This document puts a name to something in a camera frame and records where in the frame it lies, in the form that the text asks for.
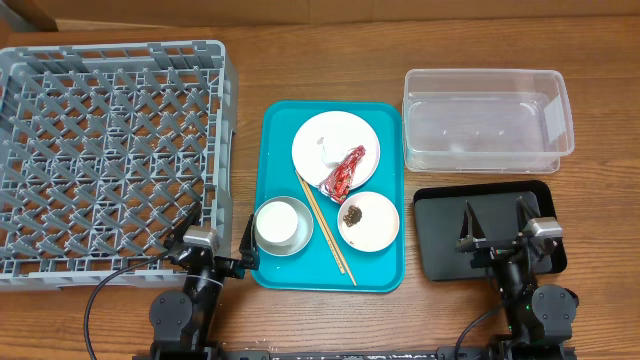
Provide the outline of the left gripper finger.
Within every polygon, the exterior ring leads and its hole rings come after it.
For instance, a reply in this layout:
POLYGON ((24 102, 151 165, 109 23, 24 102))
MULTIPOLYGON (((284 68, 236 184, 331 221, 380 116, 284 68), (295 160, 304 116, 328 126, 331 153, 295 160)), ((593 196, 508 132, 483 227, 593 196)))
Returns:
POLYGON ((166 250, 171 250, 178 244, 183 243, 187 230, 191 226, 200 224, 201 210, 202 206, 199 202, 195 202, 192 204, 186 216, 169 232, 169 234, 165 238, 163 246, 166 250))
POLYGON ((254 220, 255 215, 251 214, 239 246, 240 264, 244 269, 248 270, 259 269, 259 252, 254 235, 254 220))

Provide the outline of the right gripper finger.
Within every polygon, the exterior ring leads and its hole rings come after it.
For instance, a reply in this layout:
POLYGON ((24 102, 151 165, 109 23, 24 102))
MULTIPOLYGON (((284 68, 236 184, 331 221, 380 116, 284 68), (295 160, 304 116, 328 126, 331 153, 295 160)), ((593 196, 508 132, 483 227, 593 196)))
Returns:
POLYGON ((523 235, 535 235, 538 232, 539 214, 522 198, 516 200, 518 229, 523 235))
POLYGON ((463 215, 463 224, 460 231, 459 240, 481 240, 484 241, 486 236, 475 214, 475 211, 469 202, 466 202, 466 208, 463 215))

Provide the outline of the small pink bowl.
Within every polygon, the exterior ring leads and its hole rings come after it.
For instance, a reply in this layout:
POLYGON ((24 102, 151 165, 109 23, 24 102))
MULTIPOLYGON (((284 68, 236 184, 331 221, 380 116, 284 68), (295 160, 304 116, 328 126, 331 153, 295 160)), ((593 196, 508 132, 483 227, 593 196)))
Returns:
POLYGON ((359 192, 341 205, 337 225, 340 236, 352 248, 367 253, 381 251, 395 241, 400 231, 400 217, 395 205, 376 192, 359 192), (350 205, 362 210, 361 220, 347 227, 342 217, 350 205))

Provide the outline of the red snack wrapper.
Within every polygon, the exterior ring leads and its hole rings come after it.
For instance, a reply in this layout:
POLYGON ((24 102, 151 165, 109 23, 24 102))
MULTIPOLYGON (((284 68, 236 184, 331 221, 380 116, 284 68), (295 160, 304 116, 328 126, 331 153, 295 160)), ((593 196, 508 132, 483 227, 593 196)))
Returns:
POLYGON ((351 190, 355 170, 365 154, 363 145, 353 148, 318 185, 318 190, 332 201, 342 204, 351 190))

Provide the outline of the brown food piece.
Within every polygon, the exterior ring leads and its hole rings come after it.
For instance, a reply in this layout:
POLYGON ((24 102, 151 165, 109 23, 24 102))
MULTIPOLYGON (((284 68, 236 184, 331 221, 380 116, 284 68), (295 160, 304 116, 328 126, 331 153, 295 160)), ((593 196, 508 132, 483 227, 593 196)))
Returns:
POLYGON ((350 205, 342 217, 344 224, 347 227, 356 225, 362 218, 362 210, 356 205, 350 205))

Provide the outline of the white napkin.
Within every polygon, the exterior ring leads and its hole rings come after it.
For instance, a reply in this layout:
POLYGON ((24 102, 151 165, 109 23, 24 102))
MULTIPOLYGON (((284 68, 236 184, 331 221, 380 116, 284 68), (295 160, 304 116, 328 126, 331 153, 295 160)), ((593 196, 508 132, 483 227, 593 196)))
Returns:
POLYGON ((317 143, 321 148, 321 160, 329 168, 338 166, 349 152, 345 141, 338 137, 324 136, 317 143))

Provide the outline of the white paper cup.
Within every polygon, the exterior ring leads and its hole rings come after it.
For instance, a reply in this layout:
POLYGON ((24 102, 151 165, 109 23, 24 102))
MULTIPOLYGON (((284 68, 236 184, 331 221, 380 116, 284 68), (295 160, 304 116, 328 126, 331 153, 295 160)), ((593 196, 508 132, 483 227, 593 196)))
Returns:
POLYGON ((290 245, 293 242, 297 228, 297 212, 292 205, 282 200, 267 202, 257 212, 257 233, 268 244, 275 246, 290 245))

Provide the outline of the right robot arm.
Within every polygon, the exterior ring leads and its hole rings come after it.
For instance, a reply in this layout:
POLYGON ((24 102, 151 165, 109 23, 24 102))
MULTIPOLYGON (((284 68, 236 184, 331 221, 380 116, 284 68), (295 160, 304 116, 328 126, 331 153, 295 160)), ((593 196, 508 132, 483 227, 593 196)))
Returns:
POLYGON ((470 266, 495 280, 500 303, 479 316, 459 335, 452 356, 460 358, 462 343, 478 324, 500 311, 509 333, 494 336, 481 359, 573 359, 564 347, 572 337, 578 296, 555 284, 539 285, 534 264, 552 254, 563 235, 554 217, 543 217, 523 199, 516 200, 519 229, 508 240, 490 240, 473 207, 466 205, 456 250, 470 253, 470 266))

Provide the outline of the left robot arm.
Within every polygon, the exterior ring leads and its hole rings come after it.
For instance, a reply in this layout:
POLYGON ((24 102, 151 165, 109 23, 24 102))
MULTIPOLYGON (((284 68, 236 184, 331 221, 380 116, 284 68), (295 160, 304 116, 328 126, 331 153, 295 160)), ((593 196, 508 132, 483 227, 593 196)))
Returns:
POLYGON ((209 339, 224 283, 259 268, 253 216, 240 242, 240 257, 231 258, 216 230, 200 225, 201 212, 202 206, 193 204, 164 241, 170 262, 185 269, 186 277, 180 290, 165 291, 151 304, 152 359, 224 359, 222 346, 209 339))

